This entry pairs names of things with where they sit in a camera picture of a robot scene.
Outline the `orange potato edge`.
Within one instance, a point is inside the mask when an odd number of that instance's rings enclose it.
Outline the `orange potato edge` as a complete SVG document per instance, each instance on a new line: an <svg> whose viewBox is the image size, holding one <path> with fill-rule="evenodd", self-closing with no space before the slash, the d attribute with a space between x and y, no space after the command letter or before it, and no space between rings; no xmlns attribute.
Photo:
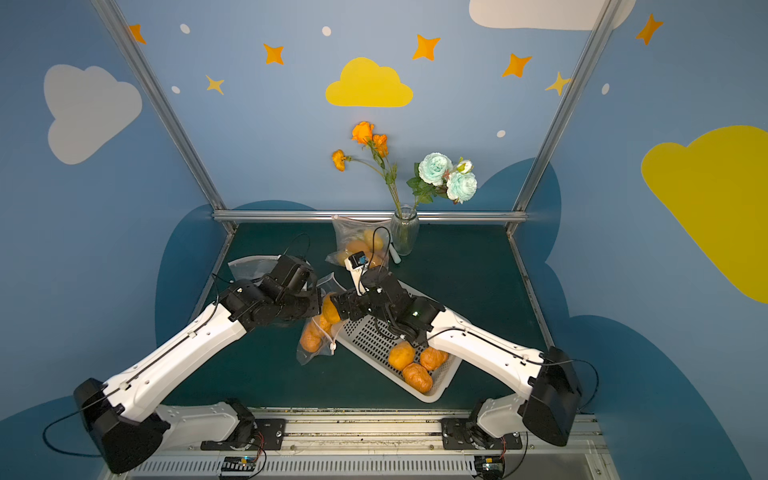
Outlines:
<svg viewBox="0 0 768 480"><path fill-rule="evenodd" d="M341 321L337 307L332 301L334 294L328 294L323 299L322 315L330 325L335 325Z"/></svg>

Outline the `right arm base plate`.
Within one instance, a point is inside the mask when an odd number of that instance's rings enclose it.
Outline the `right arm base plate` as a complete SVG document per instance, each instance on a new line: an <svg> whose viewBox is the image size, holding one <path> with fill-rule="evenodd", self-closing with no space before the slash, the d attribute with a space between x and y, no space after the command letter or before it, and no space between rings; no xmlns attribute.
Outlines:
<svg viewBox="0 0 768 480"><path fill-rule="evenodd" d="M492 437L468 418L443 418L440 426L445 450L522 450L524 446L518 432Z"/></svg>

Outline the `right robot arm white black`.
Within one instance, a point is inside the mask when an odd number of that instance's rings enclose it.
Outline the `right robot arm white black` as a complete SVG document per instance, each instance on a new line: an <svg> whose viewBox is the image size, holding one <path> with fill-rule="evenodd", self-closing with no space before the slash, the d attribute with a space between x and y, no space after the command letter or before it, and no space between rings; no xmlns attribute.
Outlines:
<svg viewBox="0 0 768 480"><path fill-rule="evenodd" d="M498 337L443 304L412 293L379 267L353 277L354 288L331 298L343 320L382 320L412 344L457 357L512 390L480 403L470 416L473 430L501 438L525 429L551 445L567 445L583 389L574 360L564 351L551 347L542 352Z"/></svg>

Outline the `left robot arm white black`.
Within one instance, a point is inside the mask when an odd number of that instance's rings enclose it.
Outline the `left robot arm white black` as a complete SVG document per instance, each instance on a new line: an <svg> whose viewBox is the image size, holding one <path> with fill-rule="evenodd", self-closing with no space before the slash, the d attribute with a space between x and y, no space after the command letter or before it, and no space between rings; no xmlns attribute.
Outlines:
<svg viewBox="0 0 768 480"><path fill-rule="evenodd" d="M141 361L101 382L90 378L73 397L83 425L109 470L128 472L161 449L258 446L255 418L228 400L170 407L163 400L198 368L249 332L320 312L317 276L303 259L281 255L267 274L229 284L179 333Z"/></svg>

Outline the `orange potato basket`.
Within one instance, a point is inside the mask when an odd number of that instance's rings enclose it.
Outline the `orange potato basket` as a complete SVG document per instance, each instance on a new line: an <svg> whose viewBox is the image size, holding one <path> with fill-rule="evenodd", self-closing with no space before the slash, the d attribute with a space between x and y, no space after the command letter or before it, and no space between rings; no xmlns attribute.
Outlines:
<svg viewBox="0 0 768 480"><path fill-rule="evenodd" d="M314 325L308 325L300 338L300 346L305 352L315 353L322 347L324 338L324 334L319 333Z"/></svg>

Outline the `clear zipper bag pink zipper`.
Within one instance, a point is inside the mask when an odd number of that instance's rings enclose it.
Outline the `clear zipper bag pink zipper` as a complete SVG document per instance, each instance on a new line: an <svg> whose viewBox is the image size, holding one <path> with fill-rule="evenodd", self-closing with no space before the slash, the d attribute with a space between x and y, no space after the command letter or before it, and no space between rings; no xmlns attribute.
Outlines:
<svg viewBox="0 0 768 480"><path fill-rule="evenodd" d="M326 261L332 265L344 266L344 261L352 253L365 251L368 259L371 259L371 267L389 267L390 252L389 240L391 233L391 221L363 221L335 215L332 217L332 226L335 232L335 250L326 256ZM384 230L387 244L381 252L371 251L363 240L365 230Z"/></svg>

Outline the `spare clear zipper bag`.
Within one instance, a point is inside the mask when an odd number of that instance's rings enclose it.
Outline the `spare clear zipper bag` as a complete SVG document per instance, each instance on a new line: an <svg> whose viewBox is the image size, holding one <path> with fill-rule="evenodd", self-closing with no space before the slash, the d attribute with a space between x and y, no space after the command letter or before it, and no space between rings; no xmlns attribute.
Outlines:
<svg viewBox="0 0 768 480"><path fill-rule="evenodd" d="M339 346L339 334L346 321L342 319L332 297L345 291L334 273L323 277L318 284L320 313L308 318L296 350L300 365L310 363L316 357L334 356Z"/></svg>

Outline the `yellow green potato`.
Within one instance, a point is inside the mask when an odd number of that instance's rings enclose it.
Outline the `yellow green potato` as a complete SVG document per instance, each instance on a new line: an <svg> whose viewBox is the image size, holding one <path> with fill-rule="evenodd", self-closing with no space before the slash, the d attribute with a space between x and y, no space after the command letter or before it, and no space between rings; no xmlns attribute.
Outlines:
<svg viewBox="0 0 768 480"><path fill-rule="evenodd" d="M363 240L369 250L381 252L387 244L386 232L384 230L365 230Z"/></svg>

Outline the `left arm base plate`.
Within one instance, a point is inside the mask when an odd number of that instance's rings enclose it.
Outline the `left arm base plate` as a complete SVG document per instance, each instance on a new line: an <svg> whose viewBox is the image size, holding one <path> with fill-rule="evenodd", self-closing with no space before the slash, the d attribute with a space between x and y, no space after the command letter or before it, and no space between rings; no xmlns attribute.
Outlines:
<svg viewBox="0 0 768 480"><path fill-rule="evenodd" d="M204 441L203 451L278 451L282 447L286 420L256 418L240 421L235 430L222 441Z"/></svg>

